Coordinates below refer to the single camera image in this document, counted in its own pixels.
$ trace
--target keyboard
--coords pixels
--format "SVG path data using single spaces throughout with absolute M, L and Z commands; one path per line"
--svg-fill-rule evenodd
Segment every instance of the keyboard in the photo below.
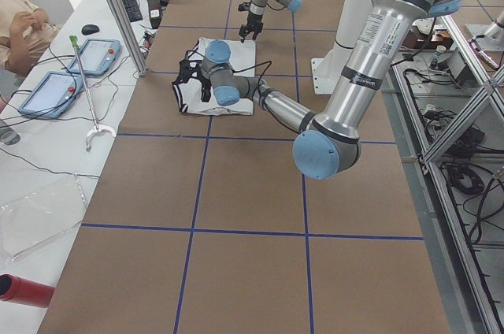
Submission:
M 136 0 L 122 0 L 123 6 L 128 14 L 129 21 L 142 20 L 142 13 L 140 12 L 139 4 Z

